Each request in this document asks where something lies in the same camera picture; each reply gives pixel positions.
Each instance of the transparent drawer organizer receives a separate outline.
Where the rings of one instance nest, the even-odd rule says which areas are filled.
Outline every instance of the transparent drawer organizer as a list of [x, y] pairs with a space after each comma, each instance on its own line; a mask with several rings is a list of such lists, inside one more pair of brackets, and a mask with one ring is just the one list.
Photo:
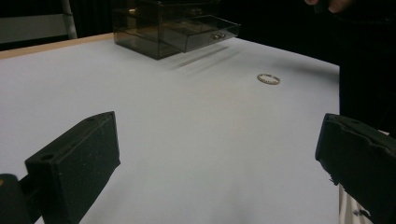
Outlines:
[[119, 0], [113, 8], [116, 44], [157, 60], [239, 33], [239, 24], [216, 17], [219, 1]]

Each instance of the person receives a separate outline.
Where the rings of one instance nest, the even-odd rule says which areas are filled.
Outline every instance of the person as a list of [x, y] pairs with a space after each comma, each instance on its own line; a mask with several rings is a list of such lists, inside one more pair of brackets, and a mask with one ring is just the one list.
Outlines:
[[329, 0], [328, 9], [342, 49], [340, 115], [395, 134], [396, 0]]

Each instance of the human hand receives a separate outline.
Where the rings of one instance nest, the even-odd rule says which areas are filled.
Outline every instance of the human hand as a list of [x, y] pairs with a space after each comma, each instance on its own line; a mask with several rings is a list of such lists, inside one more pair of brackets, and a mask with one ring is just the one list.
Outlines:
[[[319, 0], [305, 0], [308, 5], [316, 5]], [[342, 12], [357, 0], [330, 0], [329, 11], [332, 13]]]

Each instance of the tabletop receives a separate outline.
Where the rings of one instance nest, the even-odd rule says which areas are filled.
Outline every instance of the tabletop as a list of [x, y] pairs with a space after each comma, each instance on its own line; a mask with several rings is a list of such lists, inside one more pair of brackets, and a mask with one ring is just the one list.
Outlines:
[[238, 38], [159, 61], [108, 35], [11, 56], [1, 173], [24, 177], [39, 149], [115, 111], [121, 165], [81, 223], [338, 222], [338, 188], [315, 161], [338, 113], [336, 65]]

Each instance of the silver bracelet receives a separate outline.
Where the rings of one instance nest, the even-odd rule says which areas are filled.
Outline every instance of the silver bracelet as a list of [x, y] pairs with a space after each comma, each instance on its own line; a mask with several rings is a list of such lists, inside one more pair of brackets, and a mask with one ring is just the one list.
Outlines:
[[278, 77], [274, 77], [274, 76], [268, 75], [268, 74], [259, 74], [257, 76], [257, 79], [260, 82], [263, 82], [268, 85], [277, 85], [280, 83], [280, 79]]

